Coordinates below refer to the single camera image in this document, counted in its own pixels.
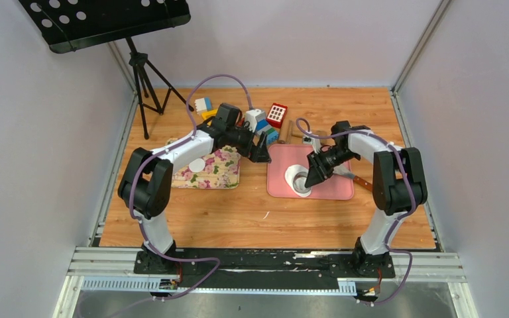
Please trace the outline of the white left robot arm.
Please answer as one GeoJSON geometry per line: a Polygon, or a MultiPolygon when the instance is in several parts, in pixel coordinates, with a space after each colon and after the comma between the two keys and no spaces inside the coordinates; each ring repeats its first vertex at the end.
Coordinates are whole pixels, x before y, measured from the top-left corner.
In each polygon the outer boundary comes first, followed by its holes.
{"type": "Polygon", "coordinates": [[[117,193],[138,222],[143,245],[153,253],[150,263],[161,274],[173,271],[179,260],[165,216],[173,175],[226,146],[251,162],[271,161],[266,133],[257,134],[247,122],[238,125],[240,114],[236,106],[222,103],[215,116],[194,125],[185,137],[156,150],[137,148],[130,156],[117,193]]]}

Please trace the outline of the metal dough scraper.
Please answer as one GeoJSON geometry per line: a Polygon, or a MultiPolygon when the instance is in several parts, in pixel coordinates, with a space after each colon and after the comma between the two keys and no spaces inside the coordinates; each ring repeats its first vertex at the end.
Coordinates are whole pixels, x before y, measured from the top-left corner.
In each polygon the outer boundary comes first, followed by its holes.
{"type": "Polygon", "coordinates": [[[335,175],[348,178],[353,180],[354,183],[357,185],[365,188],[367,191],[372,192],[372,183],[366,181],[365,179],[361,178],[360,176],[354,174],[348,167],[346,167],[344,164],[338,165],[334,167],[333,173],[335,175]]]}

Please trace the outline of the white dough ball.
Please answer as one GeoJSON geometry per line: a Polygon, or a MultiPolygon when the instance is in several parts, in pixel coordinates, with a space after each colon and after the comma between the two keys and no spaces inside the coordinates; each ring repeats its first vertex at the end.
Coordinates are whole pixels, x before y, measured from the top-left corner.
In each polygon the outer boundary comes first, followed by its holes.
{"type": "Polygon", "coordinates": [[[286,183],[299,197],[308,197],[311,194],[311,187],[306,187],[307,178],[308,169],[299,164],[289,166],[284,173],[286,183]]]}

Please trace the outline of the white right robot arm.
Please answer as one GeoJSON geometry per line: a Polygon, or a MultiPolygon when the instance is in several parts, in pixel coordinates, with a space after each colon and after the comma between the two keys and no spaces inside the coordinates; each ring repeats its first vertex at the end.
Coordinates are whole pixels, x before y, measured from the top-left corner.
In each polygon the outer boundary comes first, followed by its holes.
{"type": "Polygon", "coordinates": [[[310,152],[306,187],[328,180],[334,169],[351,159],[368,160],[373,167],[372,198],[376,211],[357,239],[351,263],[360,276],[369,276],[378,262],[392,252],[393,236],[403,221],[427,199],[427,184],[420,151],[401,148],[374,134],[367,126],[339,121],[331,128],[334,144],[310,152]]]}

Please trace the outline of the pink rectangular tray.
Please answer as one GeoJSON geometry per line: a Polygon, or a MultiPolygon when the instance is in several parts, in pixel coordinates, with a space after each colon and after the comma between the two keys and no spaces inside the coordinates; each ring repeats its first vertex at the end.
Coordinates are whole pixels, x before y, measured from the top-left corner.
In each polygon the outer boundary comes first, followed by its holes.
{"type": "Polygon", "coordinates": [[[312,187],[309,194],[298,195],[286,181],[286,171],[308,171],[307,155],[313,151],[308,144],[273,144],[268,149],[271,163],[267,166],[267,192],[273,197],[296,199],[349,200],[354,195],[353,181],[333,175],[312,187]]]}

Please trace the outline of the wooden dough roller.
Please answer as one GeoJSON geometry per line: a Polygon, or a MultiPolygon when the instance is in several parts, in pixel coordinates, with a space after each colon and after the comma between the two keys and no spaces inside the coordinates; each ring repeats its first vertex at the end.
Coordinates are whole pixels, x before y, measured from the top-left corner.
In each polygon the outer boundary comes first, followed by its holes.
{"type": "Polygon", "coordinates": [[[276,130],[279,132],[279,137],[276,141],[278,144],[291,144],[294,137],[302,139],[304,136],[307,136],[294,127],[293,121],[288,121],[286,124],[283,123],[282,128],[276,130]]]}

